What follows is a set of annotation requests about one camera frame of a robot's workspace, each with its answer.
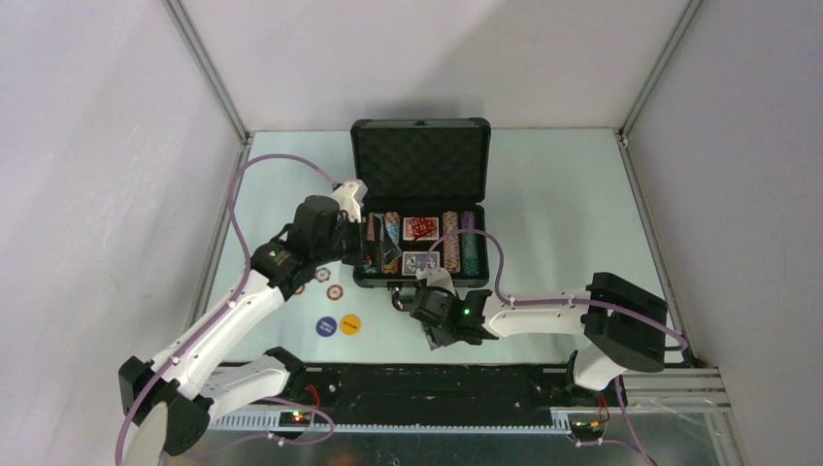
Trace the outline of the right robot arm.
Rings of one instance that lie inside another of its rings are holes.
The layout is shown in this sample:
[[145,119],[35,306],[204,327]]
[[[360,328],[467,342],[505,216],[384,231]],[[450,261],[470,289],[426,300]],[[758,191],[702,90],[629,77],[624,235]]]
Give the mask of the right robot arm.
[[443,268],[417,277],[414,297],[400,306],[420,322],[432,349],[521,334],[586,338],[564,380],[566,396],[576,405],[592,404],[627,371],[659,373],[665,367],[665,301],[612,273],[596,273],[583,288],[533,300],[485,289],[459,295]]

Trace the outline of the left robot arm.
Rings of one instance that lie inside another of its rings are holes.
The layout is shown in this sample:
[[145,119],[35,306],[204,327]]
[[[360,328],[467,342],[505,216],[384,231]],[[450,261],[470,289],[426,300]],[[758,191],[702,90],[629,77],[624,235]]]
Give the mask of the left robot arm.
[[162,454],[190,450],[211,423],[259,400],[295,404],[307,391],[300,361],[271,349],[218,372],[230,350],[281,308],[318,268],[362,260],[363,195],[351,183],[307,197],[278,236],[251,250],[237,217],[229,215],[244,266],[236,284],[172,344],[118,371],[125,420],[115,446],[118,465],[153,465]]

